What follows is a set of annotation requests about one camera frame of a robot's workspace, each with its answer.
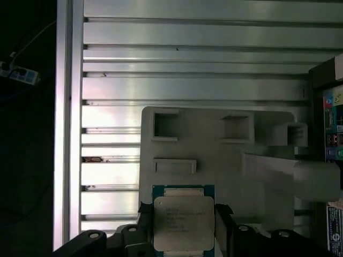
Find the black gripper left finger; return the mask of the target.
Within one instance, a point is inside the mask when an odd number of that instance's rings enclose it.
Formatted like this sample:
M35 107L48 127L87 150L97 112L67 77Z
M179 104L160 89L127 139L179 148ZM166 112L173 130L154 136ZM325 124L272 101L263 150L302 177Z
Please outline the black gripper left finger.
M153 205L141 203L138 214L137 223L121 225L110 237L100 230L84 231L53 251L52 256L155 256Z

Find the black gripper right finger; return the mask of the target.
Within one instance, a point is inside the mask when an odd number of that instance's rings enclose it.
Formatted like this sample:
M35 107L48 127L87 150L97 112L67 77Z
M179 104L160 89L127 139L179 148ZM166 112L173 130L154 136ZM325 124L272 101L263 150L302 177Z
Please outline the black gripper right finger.
M263 235L246 224L237 224L228 205L215 205L215 239L223 256L332 256L310 238L293 230L277 229Z

